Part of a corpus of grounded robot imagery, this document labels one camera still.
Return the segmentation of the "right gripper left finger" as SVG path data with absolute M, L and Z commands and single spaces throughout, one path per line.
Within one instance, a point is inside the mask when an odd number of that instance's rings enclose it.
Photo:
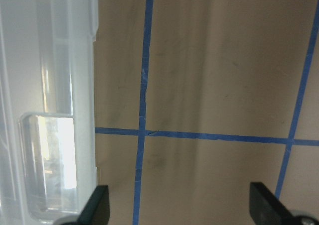
M 57 225 L 107 225 L 110 220 L 109 187 L 99 185 L 78 216 L 68 216 L 56 221 Z

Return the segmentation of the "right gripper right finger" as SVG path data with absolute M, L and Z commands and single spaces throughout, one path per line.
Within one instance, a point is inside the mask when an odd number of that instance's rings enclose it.
M 317 225 L 318 219 L 309 215 L 294 215 L 262 183 L 251 182 L 249 214 L 256 225 Z

